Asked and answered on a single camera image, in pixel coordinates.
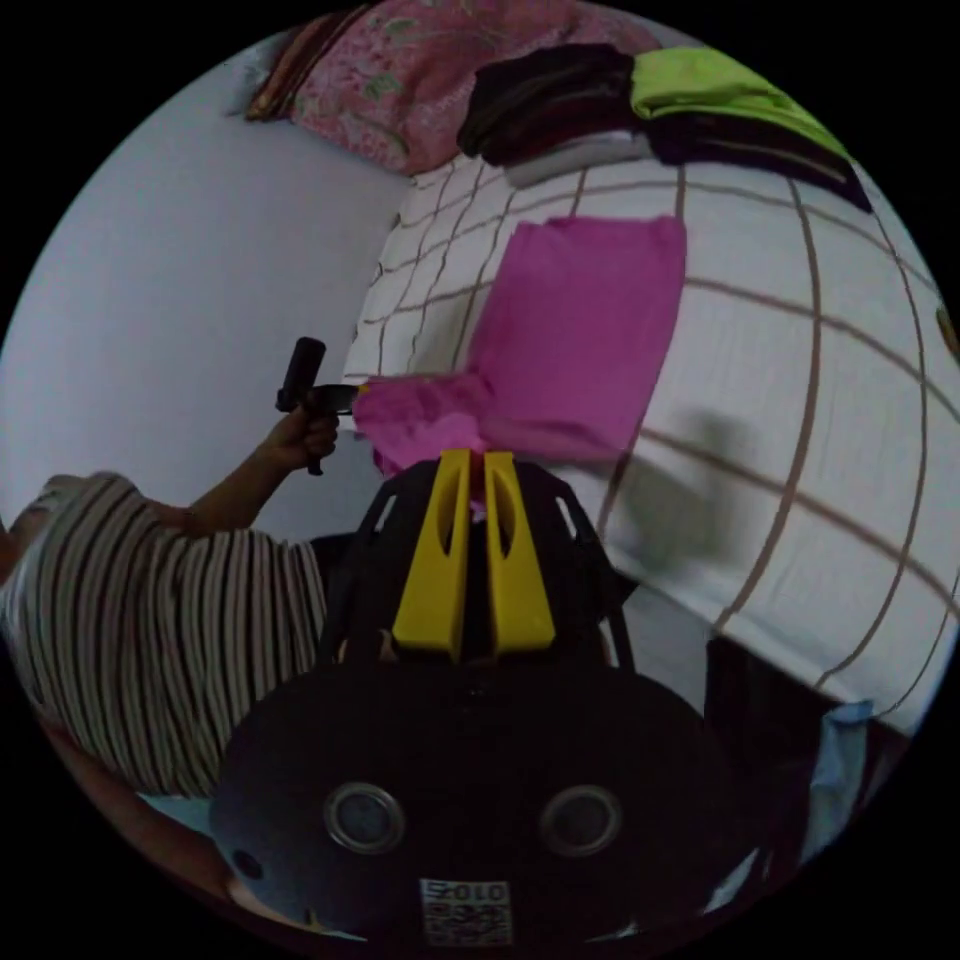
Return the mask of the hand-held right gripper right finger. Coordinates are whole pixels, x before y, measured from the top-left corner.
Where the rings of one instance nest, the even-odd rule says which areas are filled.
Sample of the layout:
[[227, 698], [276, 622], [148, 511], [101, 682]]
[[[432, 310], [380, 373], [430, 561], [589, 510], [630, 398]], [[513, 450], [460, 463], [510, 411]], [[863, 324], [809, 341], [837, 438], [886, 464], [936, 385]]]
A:
[[484, 457], [493, 657], [548, 650], [556, 628], [513, 455]]

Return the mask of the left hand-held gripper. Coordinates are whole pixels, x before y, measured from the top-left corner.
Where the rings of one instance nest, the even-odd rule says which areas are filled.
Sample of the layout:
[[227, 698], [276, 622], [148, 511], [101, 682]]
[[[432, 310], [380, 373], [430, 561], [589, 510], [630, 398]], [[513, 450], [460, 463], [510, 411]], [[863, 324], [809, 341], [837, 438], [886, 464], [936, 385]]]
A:
[[302, 407], [308, 421], [331, 417], [352, 417], [353, 407], [359, 395], [367, 394], [371, 384], [326, 384], [309, 388], [303, 396]]

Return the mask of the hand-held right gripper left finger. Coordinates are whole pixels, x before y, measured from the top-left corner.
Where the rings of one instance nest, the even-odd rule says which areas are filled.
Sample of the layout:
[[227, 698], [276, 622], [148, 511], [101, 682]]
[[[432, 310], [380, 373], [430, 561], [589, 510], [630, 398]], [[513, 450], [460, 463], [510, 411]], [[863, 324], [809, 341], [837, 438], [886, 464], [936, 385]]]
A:
[[437, 464], [392, 635], [407, 652], [461, 658], [472, 526], [471, 452], [444, 452]]

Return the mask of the person's left hand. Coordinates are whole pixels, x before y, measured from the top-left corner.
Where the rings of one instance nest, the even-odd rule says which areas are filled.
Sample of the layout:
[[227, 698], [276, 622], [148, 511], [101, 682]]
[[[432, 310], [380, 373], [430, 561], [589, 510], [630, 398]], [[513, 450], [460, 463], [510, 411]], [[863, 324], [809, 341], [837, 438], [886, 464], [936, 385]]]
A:
[[289, 474], [312, 470], [333, 453], [339, 417], [297, 406], [286, 413], [260, 445], [262, 456], [277, 470]]

